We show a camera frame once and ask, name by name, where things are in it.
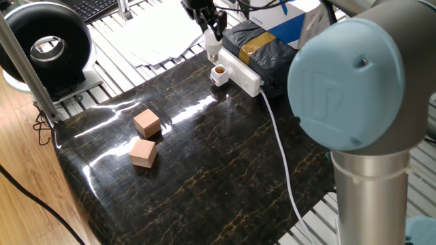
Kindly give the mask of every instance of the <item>yellow tape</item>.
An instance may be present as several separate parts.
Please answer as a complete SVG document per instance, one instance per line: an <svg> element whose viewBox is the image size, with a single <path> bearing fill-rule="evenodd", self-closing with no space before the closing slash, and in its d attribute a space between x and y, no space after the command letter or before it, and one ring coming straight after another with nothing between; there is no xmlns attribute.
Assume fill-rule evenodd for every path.
<svg viewBox="0 0 436 245"><path fill-rule="evenodd" d="M250 63L250 56L258 51L263 45L271 42L276 37L269 33L268 31L263 34L251 39L248 41L242 48L239 50L239 59L242 60L246 65Z"/></svg>

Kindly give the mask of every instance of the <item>wooden floor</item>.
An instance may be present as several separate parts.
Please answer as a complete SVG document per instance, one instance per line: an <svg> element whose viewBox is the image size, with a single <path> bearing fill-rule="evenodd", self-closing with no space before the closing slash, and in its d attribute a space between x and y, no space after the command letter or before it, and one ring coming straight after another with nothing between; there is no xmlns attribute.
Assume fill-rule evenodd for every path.
<svg viewBox="0 0 436 245"><path fill-rule="evenodd" d="M37 114L31 96L10 88L0 76L0 163L27 190L56 210L86 244L98 244L95 238L90 242L91 235L82 225L52 143L38 144L38 134L32 129ZM49 137L50 132L44 131L43 141ZM14 244L77 242L47 211L0 175L0 245Z"/></svg>

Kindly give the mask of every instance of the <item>keyboard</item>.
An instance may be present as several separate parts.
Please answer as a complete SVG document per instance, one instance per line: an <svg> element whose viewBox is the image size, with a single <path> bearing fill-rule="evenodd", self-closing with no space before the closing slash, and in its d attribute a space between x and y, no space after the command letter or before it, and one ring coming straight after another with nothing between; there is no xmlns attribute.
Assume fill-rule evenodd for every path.
<svg viewBox="0 0 436 245"><path fill-rule="evenodd" d="M63 1L89 24L118 8L116 0Z"/></svg>

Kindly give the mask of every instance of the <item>light blue joint cover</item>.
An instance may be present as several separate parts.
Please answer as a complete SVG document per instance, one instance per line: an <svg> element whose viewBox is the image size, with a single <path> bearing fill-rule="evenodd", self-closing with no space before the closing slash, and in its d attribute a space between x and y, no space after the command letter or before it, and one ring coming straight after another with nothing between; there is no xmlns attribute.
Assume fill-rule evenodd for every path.
<svg viewBox="0 0 436 245"><path fill-rule="evenodd" d="M416 216L406 221L406 242L413 245L436 244L436 220L425 216Z"/></svg>
<svg viewBox="0 0 436 245"><path fill-rule="evenodd" d="M405 89L394 40L369 20L334 24L292 61L288 97L301 127L333 150L358 150L394 122Z"/></svg>

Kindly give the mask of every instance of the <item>white cable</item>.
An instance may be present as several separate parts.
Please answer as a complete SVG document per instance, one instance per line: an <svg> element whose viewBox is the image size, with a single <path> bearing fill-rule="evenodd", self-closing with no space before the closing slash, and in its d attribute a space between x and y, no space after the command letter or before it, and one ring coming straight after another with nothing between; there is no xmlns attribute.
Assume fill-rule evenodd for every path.
<svg viewBox="0 0 436 245"><path fill-rule="evenodd" d="M311 241L311 243L313 245L315 245L315 242L313 241L312 233L310 233L309 229L307 229L306 223L301 218L300 212L298 211L297 205L295 204L294 196L292 194L292 189L291 189L291 180L290 180L290 175L289 175L289 169L287 168L287 161L286 161L285 151L283 149L283 146L281 145L279 131L277 130L277 125L275 123L273 111L271 110L270 104L268 102L268 99L266 98L266 95L265 95L264 91L261 90L260 93L264 97L265 103L266 103L266 107L268 108L268 111L270 112L271 120L272 120L272 125L274 126L275 136L277 138L277 143L279 143L279 148L280 148L281 156L283 157L283 165L285 166L285 173L286 173L287 192L289 193L289 197L291 199L292 207L294 208L294 212L297 215L298 220L301 222L301 225L305 228L305 231L306 231L306 233L308 235L309 240Z"/></svg>

